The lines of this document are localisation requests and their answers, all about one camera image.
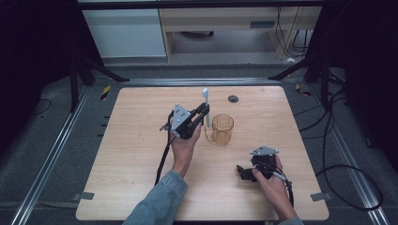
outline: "denim sleeve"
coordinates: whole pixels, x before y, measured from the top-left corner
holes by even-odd
[[[299,217],[292,217],[288,220],[283,221],[279,225],[304,225]]]
[[[173,224],[187,189],[184,179],[169,171],[135,206],[123,224]]]

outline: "gray carpet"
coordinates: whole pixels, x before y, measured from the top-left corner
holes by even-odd
[[[282,67],[275,66],[272,69],[262,66],[222,66],[222,67],[138,67],[134,70],[114,67],[112,70],[128,78],[192,78],[215,74],[219,78],[225,77],[260,77],[272,76]],[[94,158],[100,146],[101,136],[107,123],[107,118],[112,112],[117,93],[123,84],[115,83],[107,77],[97,73],[97,81],[90,88],[88,99],[82,113],[69,135],[69,139],[63,148],[54,170],[49,177],[47,185],[43,189],[39,202],[52,203],[76,203],[71,198],[75,192],[84,189],[85,182],[94,162]],[[320,108],[314,96],[304,96],[295,89],[295,82],[300,79],[291,78],[280,84],[285,90],[299,128],[305,128],[315,122],[320,116]],[[111,84],[112,88],[105,100],[100,100],[104,86]],[[301,83],[302,91],[311,91],[310,86]],[[48,85],[42,93],[43,99],[51,101],[47,111],[32,116],[26,128],[16,138],[8,151],[8,155],[2,158],[0,172],[0,203],[18,203],[23,199],[34,182],[42,163],[49,153],[57,134],[69,115],[70,93],[69,79],[62,79]],[[37,108],[41,112],[49,106],[47,100],[42,100]],[[396,210],[397,174],[379,149],[366,146],[366,137],[361,132],[356,116],[343,100],[334,105],[335,127],[337,127],[360,167],[369,173],[379,184],[384,194],[382,208],[387,215],[390,224],[398,224]],[[321,136],[326,120],[323,123],[301,133],[307,148],[314,171],[322,169],[322,139],[309,139]],[[336,150],[333,139],[327,138],[327,165],[343,163],[340,154]],[[328,172],[329,180],[333,187],[342,193],[349,201],[361,205],[360,196],[352,184],[346,170]],[[319,184],[324,192],[330,192],[322,175],[318,177]],[[330,217],[322,222],[305,221],[306,224],[374,224],[367,212],[356,210],[336,196],[327,201]],[[16,206],[0,209],[0,224],[9,224],[15,213]],[[120,221],[93,221],[82,222],[75,218],[75,209],[62,209],[51,207],[37,207],[31,214],[27,224],[120,224]],[[263,224],[262,222],[229,223],[224,224]]]

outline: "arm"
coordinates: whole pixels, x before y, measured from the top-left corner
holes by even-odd
[[[282,163],[278,156],[276,156],[276,164],[278,168],[282,169]],[[283,221],[281,224],[302,224],[295,209],[289,201],[283,180],[276,176],[271,176],[267,180],[266,177],[256,169],[253,169],[253,175],[259,182],[266,198],[272,204],[279,220]],[[299,220],[300,223],[290,223],[290,221],[293,220]]]
[[[201,124],[189,140],[173,140],[171,143],[174,155],[172,170],[164,175],[146,197],[135,206],[123,224],[173,224],[177,209],[188,189],[184,176],[190,167],[193,149],[200,137],[200,132]]]

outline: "floor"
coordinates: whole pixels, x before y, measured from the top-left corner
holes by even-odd
[[[304,34],[304,31],[299,32],[296,48],[291,46],[290,53],[300,55],[295,49],[300,50],[300,46],[303,46]],[[301,58],[298,56],[294,59],[297,62]],[[320,118],[324,111],[317,97],[319,83],[303,81],[305,68],[280,82],[267,79],[292,64],[287,58],[276,58],[265,32],[215,32],[213,37],[179,33],[175,36],[169,63],[140,62],[128,67],[107,65],[116,74],[130,78],[129,83],[115,83],[95,72],[95,85],[79,86],[82,104],[76,113],[69,113],[68,78],[49,84],[42,91],[42,100],[29,123],[16,137],[8,154],[1,158],[0,224],[121,223],[78,221],[74,216],[78,201],[74,201],[73,197],[84,190],[118,90],[126,86],[172,85],[176,82],[180,85],[280,85],[285,90],[298,128],[306,128]],[[344,72],[337,68],[335,73],[344,76]],[[105,100],[100,100],[108,84],[112,85],[112,89]],[[329,87],[333,93],[341,88],[333,83]],[[361,168],[375,180],[383,193],[384,202],[381,208],[370,212],[355,209],[333,194],[325,178],[320,175],[318,182],[322,191],[333,196],[327,201],[330,217],[326,221],[304,221],[305,224],[398,224],[396,171],[382,151],[367,147],[366,136],[344,99],[336,101],[333,107],[334,124],[328,132],[325,153],[322,152],[324,142],[319,137],[324,133],[326,120],[301,132],[314,171],[322,170],[325,154],[328,165],[350,164]],[[64,134],[65,139],[60,139],[60,134]],[[375,185],[361,173],[338,169],[328,172],[328,175],[334,189],[355,205],[363,207],[369,203],[367,206],[373,206],[380,199]]]

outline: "blue denim jacket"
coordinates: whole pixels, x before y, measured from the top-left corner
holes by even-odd
[[[188,185],[176,172],[169,171],[160,182],[154,186],[146,197],[132,210],[123,223],[145,225],[173,224],[179,205],[187,192]],[[302,225],[299,217],[294,217],[280,225]]]

